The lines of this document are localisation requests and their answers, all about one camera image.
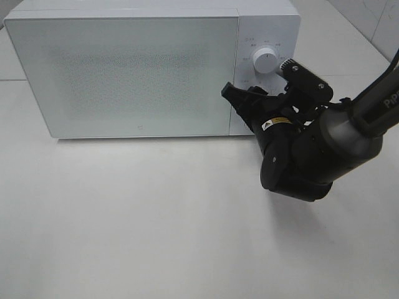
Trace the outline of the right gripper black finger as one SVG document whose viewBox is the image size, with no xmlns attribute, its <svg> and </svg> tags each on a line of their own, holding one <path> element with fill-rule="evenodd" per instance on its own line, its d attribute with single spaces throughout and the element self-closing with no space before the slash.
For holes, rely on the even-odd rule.
<svg viewBox="0 0 399 299">
<path fill-rule="evenodd" d="M 279 67 L 279 75 L 294 88 L 316 102 L 330 102 L 333 90 L 330 85 L 294 59 L 285 60 Z"/>
<path fill-rule="evenodd" d="M 223 87 L 221 96 L 234 108 L 238 116 L 253 133 L 252 121 L 259 114 L 262 94 L 255 92 L 256 87 L 243 90 L 235 87 L 231 82 Z"/>
</svg>

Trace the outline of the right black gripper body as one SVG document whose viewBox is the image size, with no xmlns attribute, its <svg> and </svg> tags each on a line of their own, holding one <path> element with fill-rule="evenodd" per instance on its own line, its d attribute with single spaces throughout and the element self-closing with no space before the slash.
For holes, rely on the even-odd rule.
<svg viewBox="0 0 399 299">
<path fill-rule="evenodd" d="M 272 142 L 301 133 L 305 123 L 315 120 L 330 102 L 329 86 L 287 86 L 277 96 L 250 87 L 245 94 L 243 119 L 255 134 L 262 154 Z"/>
</svg>

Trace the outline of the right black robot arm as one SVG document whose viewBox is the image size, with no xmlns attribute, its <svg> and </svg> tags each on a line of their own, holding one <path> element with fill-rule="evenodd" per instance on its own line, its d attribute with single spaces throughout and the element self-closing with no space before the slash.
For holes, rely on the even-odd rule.
<svg viewBox="0 0 399 299">
<path fill-rule="evenodd" d="M 398 124 L 398 58 L 355 98 L 332 101 L 330 85 L 288 59 L 280 67 L 284 91 L 221 91 L 254 133 L 262 153 L 264 189 L 302 201 L 325 197 L 333 182 L 376 157 L 384 134 Z"/>
</svg>

